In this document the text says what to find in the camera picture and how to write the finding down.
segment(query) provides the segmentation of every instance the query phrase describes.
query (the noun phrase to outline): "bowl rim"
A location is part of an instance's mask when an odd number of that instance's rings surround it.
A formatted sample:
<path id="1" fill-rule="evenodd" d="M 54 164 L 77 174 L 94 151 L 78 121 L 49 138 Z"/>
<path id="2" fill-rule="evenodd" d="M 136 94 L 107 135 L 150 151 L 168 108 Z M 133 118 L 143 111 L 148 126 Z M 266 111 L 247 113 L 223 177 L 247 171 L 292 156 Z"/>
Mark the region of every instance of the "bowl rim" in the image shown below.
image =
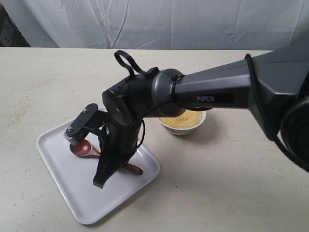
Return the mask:
<path id="1" fill-rule="evenodd" d="M 159 122 L 160 122 L 163 126 L 165 126 L 165 127 L 167 127 L 167 128 L 170 128 L 170 129 L 173 129 L 173 130 L 177 130 L 177 131 L 184 131 L 184 130 L 185 130 L 185 131 L 188 131 L 188 130 L 192 130 L 192 129 L 196 128 L 196 127 L 199 127 L 199 126 L 205 121 L 206 117 L 207 117 L 207 111 L 202 111 L 202 120 L 201 120 L 198 124 L 196 124 L 195 126 L 193 126 L 193 127 L 188 127 L 188 128 L 175 128 L 175 127 L 171 127 L 171 126 L 165 124 L 164 122 L 162 122 L 161 119 L 160 119 L 159 117 L 158 117 L 157 119 L 159 120 Z"/>

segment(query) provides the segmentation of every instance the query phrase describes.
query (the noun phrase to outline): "table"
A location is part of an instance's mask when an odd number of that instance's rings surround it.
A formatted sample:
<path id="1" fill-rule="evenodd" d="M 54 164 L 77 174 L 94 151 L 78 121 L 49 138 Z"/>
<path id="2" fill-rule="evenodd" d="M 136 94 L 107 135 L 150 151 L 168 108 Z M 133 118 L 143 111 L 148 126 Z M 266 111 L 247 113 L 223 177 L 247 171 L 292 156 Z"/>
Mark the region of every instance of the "table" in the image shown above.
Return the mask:
<path id="1" fill-rule="evenodd" d="M 145 70 L 189 74 L 248 51 L 127 50 Z M 127 71 L 114 50 L 0 48 L 0 231 L 308 231 L 309 175 L 268 141 L 245 110 L 215 109 L 195 133 L 176 137 L 146 119 L 144 144 L 158 178 L 106 219 L 80 225 L 35 147 Z M 265 51 L 250 51 L 254 56 Z"/>

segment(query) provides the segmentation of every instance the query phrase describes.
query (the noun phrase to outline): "brown spoon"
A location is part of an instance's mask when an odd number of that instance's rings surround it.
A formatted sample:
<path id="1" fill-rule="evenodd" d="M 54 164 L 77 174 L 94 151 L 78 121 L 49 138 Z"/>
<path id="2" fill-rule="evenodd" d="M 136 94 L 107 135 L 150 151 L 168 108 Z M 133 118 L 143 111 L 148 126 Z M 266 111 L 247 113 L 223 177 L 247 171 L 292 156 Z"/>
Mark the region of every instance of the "brown spoon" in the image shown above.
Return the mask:
<path id="1" fill-rule="evenodd" d="M 100 152 L 95 149 L 95 147 L 88 140 L 84 139 L 78 145 L 70 144 L 70 151 L 81 158 L 99 158 Z M 133 164 L 127 163 L 122 167 L 127 171 L 134 173 L 136 175 L 142 175 L 143 170 Z"/>

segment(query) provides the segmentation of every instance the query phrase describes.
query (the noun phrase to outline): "black robotic arm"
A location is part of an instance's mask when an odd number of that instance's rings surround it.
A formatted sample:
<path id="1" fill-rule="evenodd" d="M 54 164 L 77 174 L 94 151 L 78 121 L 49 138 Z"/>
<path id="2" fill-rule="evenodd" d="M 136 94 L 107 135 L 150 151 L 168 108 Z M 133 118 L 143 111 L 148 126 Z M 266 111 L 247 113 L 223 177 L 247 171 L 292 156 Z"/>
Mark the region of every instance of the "black robotic arm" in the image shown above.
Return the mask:
<path id="1" fill-rule="evenodd" d="M 136 152 L 144 117 L 175 117 L 186 109 L 248 109 L 266 137 L 309 172 L 307 41 L 303 38 L 278 51 L 254 58 L 248 54 L 244 60 L 188 75 L 157 67 L 145 72 L 129 54 L 117 51 L 115 58 L 129 76 L 102 93 L 107 113 L 95 107 L 91 114 L 96 117 L 85 119 L 81 112 L 73 122 L 76 130 L 68 129 L 65 136 L 77 144 L 89 132 L 98 135 L 101 156 L 94 184 L 102 188 Z M 277 136 L 279 131 L 285 145 Z"/>

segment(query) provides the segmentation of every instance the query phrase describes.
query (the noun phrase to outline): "grain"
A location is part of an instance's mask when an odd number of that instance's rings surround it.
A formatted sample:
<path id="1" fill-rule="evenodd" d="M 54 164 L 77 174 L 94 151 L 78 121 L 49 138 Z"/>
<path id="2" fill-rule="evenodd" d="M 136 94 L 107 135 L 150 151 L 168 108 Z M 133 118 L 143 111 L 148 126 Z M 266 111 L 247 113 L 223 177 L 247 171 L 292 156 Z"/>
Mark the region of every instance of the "grain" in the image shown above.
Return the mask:
<path id="1" fill-rule="evenodd" d="M 186 129 L 196 126 L 202 120 L 203 113 L 198 111 L 186 110 L 178 117 L 162 117 L 161 121 L 170 127 Z"/>

